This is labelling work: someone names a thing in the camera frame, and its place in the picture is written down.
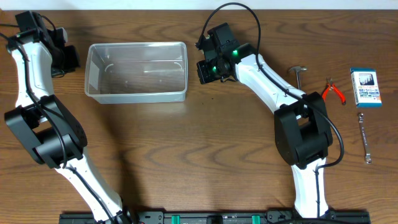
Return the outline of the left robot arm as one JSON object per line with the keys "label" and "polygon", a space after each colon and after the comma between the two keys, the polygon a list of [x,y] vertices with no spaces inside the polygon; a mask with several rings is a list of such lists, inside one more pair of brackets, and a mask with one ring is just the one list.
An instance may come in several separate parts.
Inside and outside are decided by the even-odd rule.
{"label": "left robot arm", "polygon": [[80,67],[64,28],[47,28],[38,12],[16,15],[19,32],[6,37],[17,67],[16,107],[4,120],[31,158],[72,184],[89,206],[93,223],[134,223],[123,200],[101,176],[87,152],[82,125],[55,95],[53,79]]}

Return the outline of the small claw hammer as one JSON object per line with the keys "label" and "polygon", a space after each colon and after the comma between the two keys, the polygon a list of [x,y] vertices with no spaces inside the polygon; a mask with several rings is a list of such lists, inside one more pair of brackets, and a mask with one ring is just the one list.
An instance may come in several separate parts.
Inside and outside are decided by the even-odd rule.
{"label": "small claw hammer", "polygon": [[304,66],[294,66],[289,68],[289,72],[295,72],[296,75],[296,80],[297,80],[297,88],[299,90],[302,89],[302,84],[301,84],[301,73],[302,72],[306,72],[307,71],[307,67]]}

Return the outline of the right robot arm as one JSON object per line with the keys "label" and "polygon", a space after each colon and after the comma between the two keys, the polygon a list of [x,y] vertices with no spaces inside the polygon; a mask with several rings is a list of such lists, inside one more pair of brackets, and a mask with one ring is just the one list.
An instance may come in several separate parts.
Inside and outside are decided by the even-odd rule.
{"label": "right robot arm", "polygon": [[328,205],[323,168],[333,138],[321,95],[306,94],[287,83],[257,48],[240,44],[227,23],[202,32],[195,46],[205,56],[197,63],[201,84],[233,79],[250,88],[270,109],[276,148],[293,172],[295,210],[302,218],[324,216]]}

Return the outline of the clear plastic container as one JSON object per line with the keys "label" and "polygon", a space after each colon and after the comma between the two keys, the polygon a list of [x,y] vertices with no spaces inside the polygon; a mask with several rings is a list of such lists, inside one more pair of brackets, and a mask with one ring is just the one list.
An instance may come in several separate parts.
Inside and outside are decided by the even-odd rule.
{"label": "clear plastic container", "polygon": [[85,93],[101,104],[166,103],[186,98],[184,42],[93,44],[85,68]]}

